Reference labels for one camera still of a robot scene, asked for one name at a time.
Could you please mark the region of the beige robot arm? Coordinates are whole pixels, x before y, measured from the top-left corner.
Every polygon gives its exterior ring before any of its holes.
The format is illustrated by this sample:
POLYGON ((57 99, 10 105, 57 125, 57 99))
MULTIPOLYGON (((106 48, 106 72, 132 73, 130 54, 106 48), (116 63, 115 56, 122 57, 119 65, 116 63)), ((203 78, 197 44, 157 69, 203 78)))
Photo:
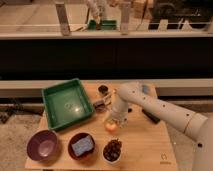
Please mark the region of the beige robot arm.
POLYGON ((127 82, 117 88, 109 118, 121 124, 129 103, 142 107, 196 142, 192 171, 213 171, 213 117, 151 97, 142 92, 140 82, 127 82))

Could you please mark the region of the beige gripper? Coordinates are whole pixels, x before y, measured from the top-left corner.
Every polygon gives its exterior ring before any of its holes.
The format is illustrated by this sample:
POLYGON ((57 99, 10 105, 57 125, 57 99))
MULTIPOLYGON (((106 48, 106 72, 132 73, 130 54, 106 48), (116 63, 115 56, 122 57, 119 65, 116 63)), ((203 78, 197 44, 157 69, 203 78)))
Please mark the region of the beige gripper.
POLYGON ((113 121, 119 127, 123 127, 127 120, 128 103, 122 99, 116 99, 109 110, 108 120, 113 121))

